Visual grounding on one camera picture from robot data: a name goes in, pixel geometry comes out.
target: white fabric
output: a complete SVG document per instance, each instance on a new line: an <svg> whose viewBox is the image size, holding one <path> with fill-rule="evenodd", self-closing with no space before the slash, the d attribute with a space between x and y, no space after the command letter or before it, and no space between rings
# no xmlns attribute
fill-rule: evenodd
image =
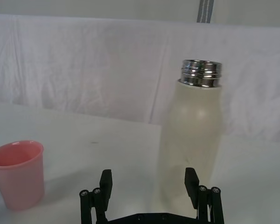
<svg viewBox="0 0 280 224"><path fill-rule="evenodd" d="M280 141L280 28L0 15L0 101L160 124L183 59L223 63L227 134Z"/></svg>

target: pink plastic cup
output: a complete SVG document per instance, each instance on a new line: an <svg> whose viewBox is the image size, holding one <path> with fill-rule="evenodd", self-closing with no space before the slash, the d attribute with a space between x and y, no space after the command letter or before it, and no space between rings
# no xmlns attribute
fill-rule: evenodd
<svg viewBox="0 0 280 224"><path fill-rule="evenodd" d="M11 210L24 210L44 195L43 146L17 141L0 147L0 192Z"/></svg>

